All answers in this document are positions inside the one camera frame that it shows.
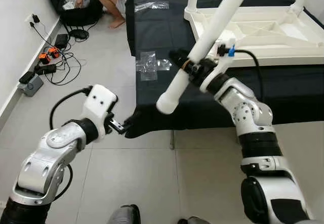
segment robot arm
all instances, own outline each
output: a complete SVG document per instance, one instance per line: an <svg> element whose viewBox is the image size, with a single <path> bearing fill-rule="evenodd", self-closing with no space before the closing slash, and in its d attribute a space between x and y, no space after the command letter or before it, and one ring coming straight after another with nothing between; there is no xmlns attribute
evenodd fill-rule
<svg viewBox="0 0 324 224"><path fill-rule="evenodd" d="M40 138L37 149L22 163L0 219L0 224L44 224L62 183L64 168L86 144L104 138L112 129L124 133L129 127L113 120L117 96L101 85L85 88L88 95L82 119L71 120Z"/></svg>
<svg viewBox="0 0 324 224"><path fill-rule="evenodd" d="M247 217L255 223L297 223L309 220L296 178L282 155L272 126L272 111L253 91L225 74L235 49L222 53L218 63L191 62L183 51L170 57L202 92L214 95L231 115L242 146L241 169L247 178L241 196Z"/></svg>

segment black bag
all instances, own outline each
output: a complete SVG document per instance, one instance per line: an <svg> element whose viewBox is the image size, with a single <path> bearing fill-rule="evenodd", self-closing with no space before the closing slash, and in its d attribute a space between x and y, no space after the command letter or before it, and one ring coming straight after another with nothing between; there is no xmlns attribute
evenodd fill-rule
<svg viewBox="0 0 324 224"><path fill-rule="evenodd" d="M86 8L64 10L65 0L51 0L55 11L60 15L61 22L67 26L85 26L93 24L102 15L102 4L99 0L90 0Z"/></svg>

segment electrical cable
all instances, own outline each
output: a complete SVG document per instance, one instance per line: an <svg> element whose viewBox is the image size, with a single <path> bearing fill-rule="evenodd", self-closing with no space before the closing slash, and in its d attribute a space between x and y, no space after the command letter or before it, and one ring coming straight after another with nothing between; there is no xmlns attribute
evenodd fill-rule
<svg viewBox="0 0 324 224"><path fill-rule="evenodd" d="M67 96L63 97L61 100L59 100L55 105L54 107L52 108L51 110L51 113L50 113L50 129L54 129L53 128L53 115L54 115L54 112L56 110L56 108L61 104L63 103L65 100L73 97L74 95L77 95L79 93L84 93L86 95L89 95L90 93L90 90L91 90L91 87L88 87L88 88L83 88L83 89L80 89L80 90L77 90L73 93L70 93L68 94ZM72 183L72 179L73 179L73 170L72 170L72 167L70 164L66 165L67 168L69 169L69 172L70 172L70 177L69 177L69 181L67 183L67 185L65 186L65 188L57 195L55 196L54 198L54 201L56 201L58 198L60 198L67 190L68 188L70 187L71 183Z"/></svg>
<svg viewBox="0 0 324 224"><path fill-rule="evenodd" d="M53 47L53 45L52 45L50 42L48 42L46 39L44 39L44 37L39 33L39 31L35 28L34 24L31 23L30 26L31 26L32 28L34 28L34 30L37 32L37 34L38 34L38 35L39 35L39 36L40 36L40 37L41 37L41 38L42 38L42 39L43 39L47 44L49 44L50 47ZM72 52L67 52L68 50L70 50L70 49L72 48L72 45L71 45L70 43L68 43L68 45L70 45L70 48L68 48L68 49L64 48L64 49L62 49L62 50L59 50L59 53L60 53L60 55L62 56L62 60L59 61L59 62L57 62L57 63L55 63L56 67L64 66L63 69L61 69L61 68L57 68L57 69L60 70L60 71L65 70L65 68L66 68L66 66L67 66L68 71L66 72L65 76L63 77L63 79L60 80L60 81L56 81L56 82L55 82L55 81L53 81L53 77L54 77L53 73L52 73L52 76L51 76L50 79L49 79L49 77L47 76L47 74L45 74L46 79L47 79L51 84L53 84L53 85L56 85L56 86L63 86L63 85L67 85L68 83L70 83L70 82L72 82L73 80L75 80L75 79L79 76L79 74L80 74L80 72L81 72L82 65L81 65L81 63L79 62L79 60L74 56L74 54L73 54ZM70 66L70 65L68 64L68 62L67 62L67 60L70 59L70 58L74 58L74 59L76 60L76 62L78 63L78 66ZM63 81L67 78L68 74L70 73L71 68L75 68L75 67L79 68L79 70L78 70L76 76L73 77L72 79L70 79L68 82L64 82L64 83L63 83Z"/></svg>
<svg viewBox="0 0 324 224"><path fill-rule="evenodd" d="M89 32L89 29L93 28L94 26L96 26L96 24L99 22L99 19L93 24L91 25L89 28L87 28L87 32Z"/></svg>
<svg viewBox="0 0 324 224"><path fill-rule="evenodd" d="M261 101L264 103L265 102L264 83L263 83L262 73L261 73L261 69L260 69L260 64L259 64L259 61L258 61L257 57L251 51L235 50L235 52L237 52L237 53L246 53L246 54L250 55L253 58L256 69L257 69L258 80L259 80L259 84L260 84L260 97L261 97Z"/></svg>
<svg viewBox="0 0 324 224"><path fill-rule="evenodd" d="M39 23L44 27L44 32L48 36L48 38L50 39L50 43L52 43L52 38L50 37L49 33L47 33L47 31L46 31L46 26L41 21Z"/></svg>
<svg viewBox="0 0 324 224"><path fill-rule="evenodd" d="M71 183L72 183L72 179L73 179L73 170L70 164L66 165L67 168L70 171L70 178L69 181L67 182L67 185L65 186L65 188L54 198L54 201L56 201L58 198L60 198L62 195L64 195L64 193L67 191L67 189L70 187Z"/></svg>

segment bare foot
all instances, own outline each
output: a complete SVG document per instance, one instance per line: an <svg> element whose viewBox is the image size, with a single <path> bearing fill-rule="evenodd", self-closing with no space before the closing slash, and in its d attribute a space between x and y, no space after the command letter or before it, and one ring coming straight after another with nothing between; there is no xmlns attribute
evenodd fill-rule
<svg viewBox="0 0 324 224"><path fill-rule="evenodd" d="M118 28L119 26L123 25L126 22L125 18L123 17L118 17L113 22L109 25L109 28L115 29Z"/></svg>

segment black tablecloth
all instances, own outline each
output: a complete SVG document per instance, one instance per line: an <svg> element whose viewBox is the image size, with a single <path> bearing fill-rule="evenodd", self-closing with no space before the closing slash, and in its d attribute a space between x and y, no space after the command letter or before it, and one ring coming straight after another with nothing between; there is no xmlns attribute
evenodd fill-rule
<svg viewBox="0 0 324 224"><path fill-rule="evenodd" d="M145 51L155 51L157 59L167 59L170 50L190 50L195 39L189 22L183 19L187 0L134 0L134 4L169 2L170 8L145 9L135 13L136 58ZM217 7L221 0L198 0L199 8ZM294 0L244 0L242 6L289 6ZM162 129L193 129L233 126L227 111L211 95L202 94L190 85L172 115L163 115L155 107L178 68L158 71L156 81L141 81L136 73L135 112L139 115L127 131L127 138ZM324 66L262 67L266 103L274 113L274 123L317 121L324 119ZM227 74L236 77L259 96L259 83L254 67L231 68Z"/></svg>

